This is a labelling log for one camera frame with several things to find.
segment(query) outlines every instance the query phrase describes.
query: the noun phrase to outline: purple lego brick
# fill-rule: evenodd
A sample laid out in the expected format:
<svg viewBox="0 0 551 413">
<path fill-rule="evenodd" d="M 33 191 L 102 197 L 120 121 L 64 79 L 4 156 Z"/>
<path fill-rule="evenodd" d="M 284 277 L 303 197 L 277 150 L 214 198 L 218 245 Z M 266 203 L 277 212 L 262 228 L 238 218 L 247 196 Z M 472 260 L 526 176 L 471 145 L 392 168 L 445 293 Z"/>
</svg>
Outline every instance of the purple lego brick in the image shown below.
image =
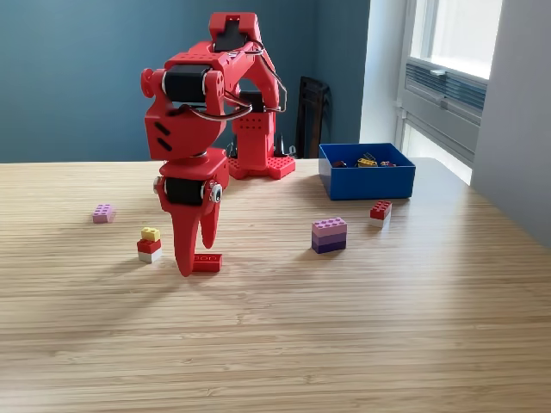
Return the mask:
<svg viewBox="0 0 551 413">
<path fill-rule="evenodd" d="M 326 245 L 317 245 L 312 242 L 312 249 L 318 254 L 324 254 L 325 252 L 332 252 L 337 250 L 344 250 L 346 248 L 346 241 L 339 241 L 338 243 L 327 243 Z"/>
<path fill-rule="evenodd" d="M 318 237 L 316 234 L 312 233 L 312 242 L 316 245 L 327 245 L 329 243 L 339 243 L 341 241 L 346 241 L 346 232 L 326 235 L 325 237 Z"/>
<path fill-rule="evenodd" d="M 94 221 L 94 224 L 112 222 L 115 214 L 115 209 L 111 204 L 100 204 L 92 214 L 92 221 Z"/>
<path fill-rule="evenodd" d="M 339 217 L 323 219 L 312 224 L 312 234 L 316 234 L 318 237 L 342 234 L 346 232 L 346 230 L 346 222 Z"/>
</svg>

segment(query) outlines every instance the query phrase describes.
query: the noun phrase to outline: blue wall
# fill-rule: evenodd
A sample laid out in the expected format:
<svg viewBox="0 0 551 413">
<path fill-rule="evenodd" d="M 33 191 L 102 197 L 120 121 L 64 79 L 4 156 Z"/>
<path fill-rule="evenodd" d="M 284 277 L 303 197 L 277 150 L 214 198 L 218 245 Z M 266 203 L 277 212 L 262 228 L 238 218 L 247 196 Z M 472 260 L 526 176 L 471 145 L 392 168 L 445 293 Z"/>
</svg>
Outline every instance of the blue wall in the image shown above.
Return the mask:
<svg viewBox="0 0 551 413">
<path fill-rule="evenodd" d="M 332 143 L 360 138 L 368 18 L 369 0 L 318 0 L 314 73 L 331 88 Z"/>
<path fill-rule="evenodd" d="M 258 14 L 289 90 L 277 118 L 287 143 L 301 76 L 331 86 L 331 140 L 358 140 L 368 0 L 2 0 L 0 162 L 149 159 L 143 118 L 152 101 L 139 74 L 208 40 L 210 15 L 221 10 Z M 228 125 L 217 145 L 231 136 Z"/>
</svg>

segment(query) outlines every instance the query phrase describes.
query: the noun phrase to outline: window blind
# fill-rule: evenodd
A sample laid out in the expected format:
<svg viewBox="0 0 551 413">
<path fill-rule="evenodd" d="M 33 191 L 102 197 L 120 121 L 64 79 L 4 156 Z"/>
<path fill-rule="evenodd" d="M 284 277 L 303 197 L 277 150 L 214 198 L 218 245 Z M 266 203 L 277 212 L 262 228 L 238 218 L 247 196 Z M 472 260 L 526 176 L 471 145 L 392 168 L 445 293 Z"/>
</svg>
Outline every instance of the window blind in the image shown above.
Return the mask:
<svg viewBox="0 0 551 413">
<path fill-rule="evenodd" d="M 419 83 L 437 94 L 455 99 L 469 107 L 481 111 L 486 99 L 486 85 L 460 77 L 445 70 L 438 73 L 414 63 L 406 64 L 406 79 L 410 83 Z"/>
</svg>

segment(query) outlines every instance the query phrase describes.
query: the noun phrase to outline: black chair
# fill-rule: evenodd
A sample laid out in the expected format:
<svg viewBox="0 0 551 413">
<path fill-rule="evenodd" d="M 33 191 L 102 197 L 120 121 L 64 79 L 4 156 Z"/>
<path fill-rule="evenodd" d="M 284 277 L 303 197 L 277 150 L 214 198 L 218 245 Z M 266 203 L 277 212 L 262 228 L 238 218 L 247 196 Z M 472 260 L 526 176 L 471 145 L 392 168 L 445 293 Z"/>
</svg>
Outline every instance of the black chair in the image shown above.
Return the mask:
<svg viewBox="0 0 551 413">
<path fill-rule="evenodd" d="M 327 126 L 330 126 L 331 91 L 329 86 L 310 77 L 301 77 L 295 136 L 297 158 L 318 157 L 324 121 Z M 312 131 L 309 145 L 306 141 L 307 129 Z"/>
</svg>

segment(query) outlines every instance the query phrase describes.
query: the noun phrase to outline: window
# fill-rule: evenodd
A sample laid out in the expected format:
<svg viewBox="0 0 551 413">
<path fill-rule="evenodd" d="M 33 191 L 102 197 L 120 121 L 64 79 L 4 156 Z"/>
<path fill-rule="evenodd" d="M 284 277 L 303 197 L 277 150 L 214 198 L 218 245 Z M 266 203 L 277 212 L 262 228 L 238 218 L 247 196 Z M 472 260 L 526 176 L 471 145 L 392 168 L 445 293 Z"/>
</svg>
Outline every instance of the window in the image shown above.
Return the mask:
<svg viewBox="0 0 551 413">
<path fill-rule="evenodd" d="M 472 164 L 501 3 L 408 0 L 396 102 L 402 110 L 395 143 L 402 150 L 411 135 L 407 125 L 415 125 L 429 131 L 431 143 Z"/>
<path fill-rule="evenodd" d="M 418 0 L 410 56 L 488 79 L 502 0 Z"/>
<path fill-rule="evenodd" d="M 407 157 L 432 157 L 459 176 L 467 185 L 471 183 L 471 168 L 409 123 L 406 123 L 404 128 L 403 152 Z"/>
</svg>

